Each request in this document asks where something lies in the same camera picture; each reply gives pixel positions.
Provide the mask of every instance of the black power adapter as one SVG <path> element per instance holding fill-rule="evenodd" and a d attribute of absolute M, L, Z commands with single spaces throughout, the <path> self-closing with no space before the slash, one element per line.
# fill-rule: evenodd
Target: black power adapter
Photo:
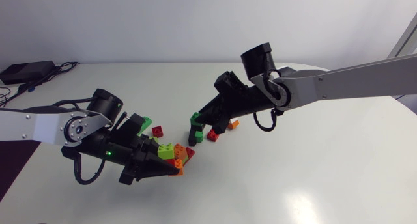
<path fill-rule="evenodd" d="M 52 61 L 13 64 L 0 73 L 0 80 L 5 85 L 37 81 L 58 69 Z"/>

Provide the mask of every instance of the toy block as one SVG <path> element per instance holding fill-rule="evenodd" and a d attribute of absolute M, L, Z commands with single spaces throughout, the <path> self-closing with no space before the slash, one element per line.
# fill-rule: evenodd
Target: toy block
<path fill-rule="evenodd" d="M 154 139 L 157 143 L 159 143 L 159 142 L 158 142 L 158 137 L 149 137 L 149 139 L 150 139 L 150 140 Z"/>
<path fill-rule="evenodd" d="M 168 175 L 168 176 L 180 176 L 180 175 L 182 175 L 183 174 L 183 172 L 182 172 L 182 160 L 181 159 L 175 160 L 174 166 L 175 166 L 175 168 L 179 169 L 180 171 L 176 175 Z"/>
<path fill-rule="evenodd" d="M 210 139 L 213 142 L 216 142 L 217 138 L 219 138 L 219 135 L 214 133 L 214 130 L 211 129 L 207 134 L 207 139 Z"/>
<path fill-rule="evenodd" d="M 195 152 L 194 150 L 192 150 L 191 148 L 186 148 L 187 151 L 187 156 L 188 156 L 188 160 L 186 162 L 184 162 L 184 165 L 190 161 L 190 159 L 194 156 Z"/>
<path fill-rule="evenodd" d="M 237 118 L 230 119 L 227 127 L 231 130 L 235 129 L 239 125 L 239 120 Z"/>
<path fill-rule="evenodd" d="M 170 145 L 159 145 L 158 157 L 163 160 L 174 159 L 174 147 Z"/>
<path fill-rule="evenodd" d="M 200 116 L 200 113 L 194 113 L 194 114 L 191 116 L 191 118 L 190 118 L 190 123 L 191 123 L 191 125 L 194 125 L 194 126 L 201 126 L 201 127 L 203 127 L 203 124 L 198 123 L 198 122 L 196 122 L 196 121 L 195 121 L 195 119 L 196 119 L 198 116 Z"/>
<path fill-rule="evenodd" d="M 195 138 L 195 130 L 190 130 L 188 136 L 188 146 L 195 146 L 197 144 L 197 139 Z"/>
<path fill-rule="evenodd" d="M 141 130 L 139 131 L 139 133 L 137 133 L 137 136 L 140 136 L 141 133 L 144 132 L 146 128 L 148 128 L 152 124 L 152 119 L 150 119 L 149 117 L 143 117 L 143 118 L 145 119 L 145 121 L 142 124 Z"/>
<path fill-rule="evenodd" d="M 188 160 L 187 150 L 185 147 L 177 143 L 174 146 L 174 157 L 175 159 L 181 159 L 182 161 Z"/>
<path fill-rule="evenodd" d="M 152 128 L 152 134 L 154 137 L 162 137 L 164 136 L 164 133 L 162 132 L 162 127 L 157 126 Z"/>
<path fill-rule="evenodd" d="M 165 160 L 165 161 L 170 163 L 171 165 L 175 166 L 175 159 L 168 159 L 168 160 Z"/>
<path fill-rule="evenodd" d="M 202 125 L 200 125 L 200 126 L 196 126 L 196 125 L 191 125 L 191 130 L 195 130 L 195 131 L 203 131 L 204 130 L 204 127 L 205 127 L 206 125 L 205 124 L 202 124 Z"/>
<path fill-rule="evenodd" d="M 203 132 L 200 131 L 196 131 L 195 132 L 195 140 L 197 141 L 197 143 L 201 143 L 203 142 Z"/>

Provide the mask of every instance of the green lego brick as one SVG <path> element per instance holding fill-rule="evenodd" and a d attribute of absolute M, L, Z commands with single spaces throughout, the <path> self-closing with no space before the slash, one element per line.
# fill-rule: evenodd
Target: green lego brick
<path fill-rule="evenodd" d="M 159 142 L 158 142 L 158 137 L 149 137 L 149 139 L 150 139 L 150 140 L 155 139 L 155 141 L 156 141 L 157 143 L 159 143 Z"/>
<path fill-rule="evenodd" d="M 174 159 L 174 145 L 159 145 L 158 157 L 163 160 Z"/>
<path fill-rule="evenodd" d="M 140 136 L 141 133 L 144 132 L 146 130 L 146 128 L 148 128 L 152 124 L 152 119 L 150 119 L 149 117 L 143 117 L 143 118 L 145 119 L 145 121 L 142 124 L 141 131 L 139 131 L 139 133 L 137 133 L 137 136 Z"/>
<path fill-rule="evenodd" d="M 197 123 L 197 122 L 195 121 L 195 119 L 196 119 L 198 116 L 200 116 L 200 113 L 194 113 L 194 114 L 191 116 L 191 118 L 190 118 L 191 125 L 194 125 L 194 126 L 203 126 L 203 124 L 201 124 L 201 123 Z"/>
<path fill-rule="evenodd" d="M 203 132 L 196 131 L 195 140 L 197 140 L 197 143 L 203 142 Z"/>
<path fill-rule="evenodd" d="M 187 161 L 188 161 L 188 156 L 183 159 L 182 164 L 184 165 Z"/>

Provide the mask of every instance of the white table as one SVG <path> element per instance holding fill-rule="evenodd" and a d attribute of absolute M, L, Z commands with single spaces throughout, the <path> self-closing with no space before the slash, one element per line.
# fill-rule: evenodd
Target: white table
<path fill-rule="evenodd" d="M 86 98 L 103 88 L 123 100 L 124 111 L 162 125 L 160 143 L 187 145 L 191 114 L 217 94 L 214 81 L 226 70 L 252 85 L 240 63 L 82 64 L 8 107 Z M 268 111 L 259 118 L 270 124 Z M 112 163 L 96 182 L 79 185 L 61 147 L 41 144 L 0 202 L 0 222 L 416 222 L 417 116 L 393 98 L 315 102 L 285 112 L 271 133 L 251 115 L 239 119 L 216 143 L 197 144 L 184 176 L 131 186 L 117 182 L 122 167 Z M 83 177 L 99 163 L 84 156 Z"/>

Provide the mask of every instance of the robotic arm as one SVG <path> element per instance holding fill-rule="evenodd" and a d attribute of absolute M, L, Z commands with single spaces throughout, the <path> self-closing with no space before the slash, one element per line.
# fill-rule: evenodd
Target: robotic arm
<path fill-rule="evenodd" d="M 216 134 L 224 133 L 229 120 L 253 113 L 264 131 L 271 131 L 276 116 L 284 111 L 317 100 L 388 96 L 417 93 L 417 55 L 397 57 L 333 71 L 275 69 L 269 43 L 261 44 L 241 55 L 252 87 L 244 85 L 233 72 L 220 75 L 214 87 L 219 94 L 196 118 L 212 125 Z M 272 72 L 280 76 L 274 79 Z M 256 112 L 272 109 L 272 127 L 261 126 Z"/>
<path fill-rule="evenodd" d="M 82 102 L 90 102 L 86 110 L 78 107 L 77 103 Z M 65 104 L 72 104 L 75 109 L 60 107 Z M 87 99 L 63 100 L 51 106 L 24 110 L 1 109 L 0 118 L 9 124 L 0 124 L 0 139 L 64 145 L 61 152 L 74 160 L 76 180 L 84 185 L 96 180 L 105 161 L 123 165 L 119 182 L 129 185 L 133 179 L 177 174 L 179 169 L 158 157 L 159 144 L 154 139 L 137 135 L 145 121 L 143 117 L 135 113 L 127 117 L 124 112 L 114 124 L 122 107 L 119 98 L 97 89 L 93 97 Z M 80 153 L 102 159 L 97 173 L 89 180 L 81 178 Z"/>

